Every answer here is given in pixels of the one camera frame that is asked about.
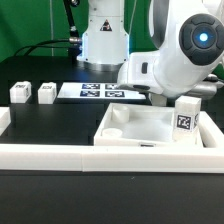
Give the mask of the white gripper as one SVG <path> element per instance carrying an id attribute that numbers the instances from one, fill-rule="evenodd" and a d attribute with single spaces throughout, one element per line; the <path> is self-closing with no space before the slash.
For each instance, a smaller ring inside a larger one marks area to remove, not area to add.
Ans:
<path id="1" fill-rule="evenodd" d="M 161 51 L 131 53 L 118 72 L 118 87 L 173 98 L 166 74 L 170 59 L 167 52 Z"/>

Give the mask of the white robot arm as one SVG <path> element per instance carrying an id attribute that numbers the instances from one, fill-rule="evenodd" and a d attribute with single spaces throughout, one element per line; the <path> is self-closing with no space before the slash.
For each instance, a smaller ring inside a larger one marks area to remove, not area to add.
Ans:
<path id="1" fill-rule="evenodd" d="M 151 0 L 149 34 L 156 49 L 129 51 L 125 0 L 88 0 L 88 28 L 78 61 L 117 66 L 117 84 L 175 98 L 205 79 L 224 56 L 222 0 Z"/>

